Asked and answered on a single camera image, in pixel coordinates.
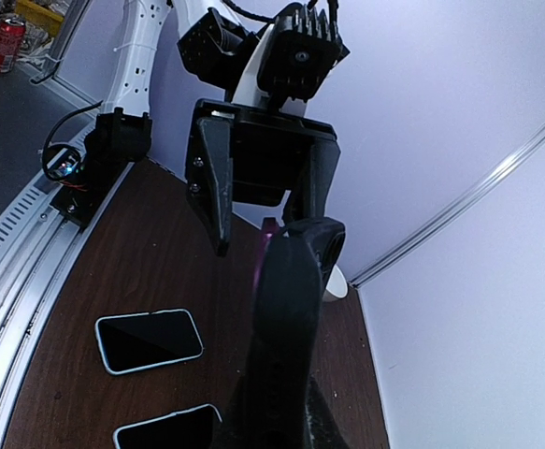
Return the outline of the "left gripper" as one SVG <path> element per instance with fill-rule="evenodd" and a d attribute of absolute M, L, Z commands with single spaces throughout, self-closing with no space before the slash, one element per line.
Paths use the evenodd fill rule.
<path fill-rule="evenodd" d="M 213 252 L 225 256 L 233 203 L 283 205 L 285 224 L 323 217 L 337 163 L 337 134 L 328 123 L 201 99 L 191 123 L 186 197 Z"/>

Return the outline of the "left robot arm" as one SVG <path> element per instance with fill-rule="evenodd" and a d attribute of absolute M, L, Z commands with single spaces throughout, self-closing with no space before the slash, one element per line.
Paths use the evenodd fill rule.
<path fill-rule="evenodd" d="M 151 147 L 151 71 L 169 14 L 184 68 L 224 91 L 223 101 L 195 104 L 185 162 L 187 199 L 215 253 L 227 252 L 235 203 L 282 206 L 285 223 L 323 216 L 340 151 L 333 127 L 305 111 L 348 54 L 337 2 L 291 3 L 257 32 L 230 1 L 126 2 L 95 130 L 106 161 L 137 161 Z"/>

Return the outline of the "black phone case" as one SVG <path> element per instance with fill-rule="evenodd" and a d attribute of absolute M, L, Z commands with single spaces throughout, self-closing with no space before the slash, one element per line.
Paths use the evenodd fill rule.
<path fill-rule="evenodd" d="M 345 239 L 343 223 L 266 220 L 255 272 L 251 448 L 304 448 L 305 408 L 323 293 Z"/>

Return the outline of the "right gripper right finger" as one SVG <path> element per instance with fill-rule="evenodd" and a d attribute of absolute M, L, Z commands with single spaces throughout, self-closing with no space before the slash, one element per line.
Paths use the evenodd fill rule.
<path fill-rule="evenodd" d="M 315 378 L 308 379 L 304 448 L 348 449 Z"/>

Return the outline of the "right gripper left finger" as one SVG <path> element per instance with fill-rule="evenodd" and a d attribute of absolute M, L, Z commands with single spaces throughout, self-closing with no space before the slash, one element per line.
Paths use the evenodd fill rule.
<path fill-rule="evenodd" d="M 222 415 L 222 423 L 213 433 L 210 448 L 251 448 L 251 379 L 245 374 L 238 381 Z"/>

